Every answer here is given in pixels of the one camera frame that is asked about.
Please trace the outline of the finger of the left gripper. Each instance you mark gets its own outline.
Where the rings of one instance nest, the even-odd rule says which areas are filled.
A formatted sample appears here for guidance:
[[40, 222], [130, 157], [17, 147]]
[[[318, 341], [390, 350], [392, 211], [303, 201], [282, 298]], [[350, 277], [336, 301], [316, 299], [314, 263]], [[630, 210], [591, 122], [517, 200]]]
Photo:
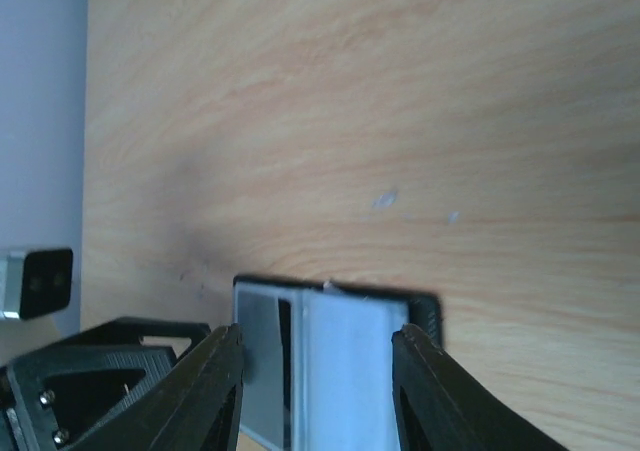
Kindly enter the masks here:
[[123, 317], [27, 352], [1, 369], [1, 447], [71, 450], [123, 413], [211, 332], [205, 323]]

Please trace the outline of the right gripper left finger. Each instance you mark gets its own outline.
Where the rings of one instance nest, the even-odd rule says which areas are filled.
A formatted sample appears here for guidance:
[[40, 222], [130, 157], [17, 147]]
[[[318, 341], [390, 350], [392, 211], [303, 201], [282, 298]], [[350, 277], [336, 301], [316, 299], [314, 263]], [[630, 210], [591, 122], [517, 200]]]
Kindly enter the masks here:
[[76, 450], [234, 450], [243, 397], [237, 324], [215, 329], [141, 399]]

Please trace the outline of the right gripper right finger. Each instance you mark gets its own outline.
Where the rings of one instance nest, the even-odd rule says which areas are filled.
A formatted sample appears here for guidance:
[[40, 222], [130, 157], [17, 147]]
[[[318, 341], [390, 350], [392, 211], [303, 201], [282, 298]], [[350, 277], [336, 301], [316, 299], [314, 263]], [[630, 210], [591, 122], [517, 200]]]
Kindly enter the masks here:
[[498, 400], [418, 326], [392, 336], [393, 400], [403, 450], [563, 450]]

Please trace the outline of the black leather card holder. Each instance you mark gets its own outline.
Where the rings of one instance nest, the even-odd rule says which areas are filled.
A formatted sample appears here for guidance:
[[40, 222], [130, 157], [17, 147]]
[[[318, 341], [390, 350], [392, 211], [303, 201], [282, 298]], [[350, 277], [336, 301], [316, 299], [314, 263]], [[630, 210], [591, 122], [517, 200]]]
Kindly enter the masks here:
[[268, 450], [397, 450], [392, 335], [444, 340], [432, 293], [241, 274], [240, 429]]

